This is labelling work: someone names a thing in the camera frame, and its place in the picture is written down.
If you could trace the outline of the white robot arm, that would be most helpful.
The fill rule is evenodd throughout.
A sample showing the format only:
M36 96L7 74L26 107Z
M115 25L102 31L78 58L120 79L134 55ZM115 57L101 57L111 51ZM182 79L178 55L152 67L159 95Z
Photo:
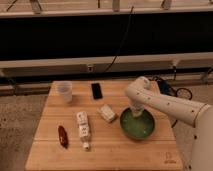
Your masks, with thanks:
M213 105L155 93L151 82L138 77L125 89L133 111L148 105L195 128L191 153L191 171L213 171Z

